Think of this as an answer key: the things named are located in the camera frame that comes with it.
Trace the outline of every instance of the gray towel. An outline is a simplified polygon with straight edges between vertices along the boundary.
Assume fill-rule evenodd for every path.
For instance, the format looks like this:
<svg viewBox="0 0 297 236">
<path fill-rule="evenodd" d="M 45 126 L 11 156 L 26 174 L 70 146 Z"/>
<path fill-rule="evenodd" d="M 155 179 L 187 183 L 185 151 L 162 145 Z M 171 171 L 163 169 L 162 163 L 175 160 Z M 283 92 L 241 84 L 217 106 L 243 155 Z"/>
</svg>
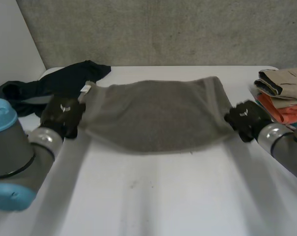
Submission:
<svg viewBox="0 0 297 236">
<path fill-rule="evenodd" d="M 123 150 L 191 151 L 233 133 L 224 121 L 231 104 L 217 77 L 191 82 L 142 81 L 99 87 L 85 95 L 80 127 Z"/>
</svg>

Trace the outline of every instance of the orange garment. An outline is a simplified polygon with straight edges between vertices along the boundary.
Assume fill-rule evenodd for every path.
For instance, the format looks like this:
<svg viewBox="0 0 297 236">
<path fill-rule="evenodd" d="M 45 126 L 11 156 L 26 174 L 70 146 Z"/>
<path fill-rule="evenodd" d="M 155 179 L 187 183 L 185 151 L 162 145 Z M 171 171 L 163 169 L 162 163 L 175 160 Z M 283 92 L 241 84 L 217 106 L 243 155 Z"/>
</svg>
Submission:
<svg viewBox="0 0 297 236">
<path fill-rule="evenodd" d="M 277 122 L 282 124 L 293 124 L 297 122 L 297 105 L 276 109 L 273 106 L 270 96 L 265 93 L 259 94 L 257 99 Z"/>
</svg>

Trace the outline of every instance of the white table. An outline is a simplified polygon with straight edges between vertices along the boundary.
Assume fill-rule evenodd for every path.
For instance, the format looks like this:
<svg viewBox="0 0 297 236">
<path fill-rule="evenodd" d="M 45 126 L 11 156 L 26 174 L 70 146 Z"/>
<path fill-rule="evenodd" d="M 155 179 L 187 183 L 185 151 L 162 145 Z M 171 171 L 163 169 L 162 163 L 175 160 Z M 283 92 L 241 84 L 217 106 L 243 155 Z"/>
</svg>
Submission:
<svg viewBox="0 0 297 236">
<path fill-rule="evenodd" d="M 218 76 L 233 105 L 269 66 L 113 67 L 100 86 Z M 38 119 L 22 120 L 34 128 Z M 32 206 L 0 212 L 0 236 L 297 236 L 297 179 L 235 136 L 194 153 L 135 156 L 80 133 Z"/>
</svg>

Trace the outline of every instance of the folded clothes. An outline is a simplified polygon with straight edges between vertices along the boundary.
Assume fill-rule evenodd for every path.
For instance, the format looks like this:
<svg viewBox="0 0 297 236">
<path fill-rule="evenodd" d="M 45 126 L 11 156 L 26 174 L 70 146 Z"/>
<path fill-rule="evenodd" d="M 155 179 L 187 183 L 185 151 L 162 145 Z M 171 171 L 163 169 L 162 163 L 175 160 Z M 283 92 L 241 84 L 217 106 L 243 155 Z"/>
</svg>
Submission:
<svg viewBox="0 0 297 236">
<path fill-rule="evenodd" d="M 78 97 L 86 81 L 96 82 L 110 71 L 110 66 L 86 60 L 48 74 L 39 81 L 29 83 L 8 81 L 0 86 L 0 98 L 7 100 L 19 117 L 32 113 L 41 117 L 50 95 Z"/>
<path fill-rule="evenodd" d="M 255 86 L 269 96 L 282 99 L 297 99 L 297 68 L 264 70 L 259 72 Z"/>
<path fill-rule="evenodd" d="M 277 122 L 282 124 L 293 124 L 297 122 L 297 105 L 276 109 L 272 104 L 270 96 L 264 93 L 259 94 L 257 100 Z"/>
<path fill-rule="evenodd" d="M 297 99 L 282 99 L 277 97 L 271 97 L 272 104 L 276 109 L 290 107 L 297 105 Z"/>
<path fill-rule="evenodd" d="M 217 77 L 87 85 L 91 88 L 79 127 L 120 150 L 191 151 L 234 134 L 224 120 L 231 104 Z"/>
</svg>

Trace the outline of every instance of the black garment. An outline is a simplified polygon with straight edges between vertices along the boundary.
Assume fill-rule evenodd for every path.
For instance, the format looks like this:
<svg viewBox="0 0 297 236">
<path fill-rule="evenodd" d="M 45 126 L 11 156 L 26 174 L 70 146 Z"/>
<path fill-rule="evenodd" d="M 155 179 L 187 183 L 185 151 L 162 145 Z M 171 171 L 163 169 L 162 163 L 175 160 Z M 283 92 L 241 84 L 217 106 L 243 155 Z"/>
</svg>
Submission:
<svg viewBox="0 0 297 236">
<path fill-rule="evenodd" d="M 110 66 L 98 65 L 91 60 L 86 60 L 48 74 L 39 81 L 29 83 L 8 81 L 0 86 L 0 98 L 7 100 L 19 117 L 32 113 L 41 117 L 47 101 L 32 104 L 25 100 L 53 94 L 78 97 L 86 81 L 101 80 L 110 71 Z"/>
</svg>

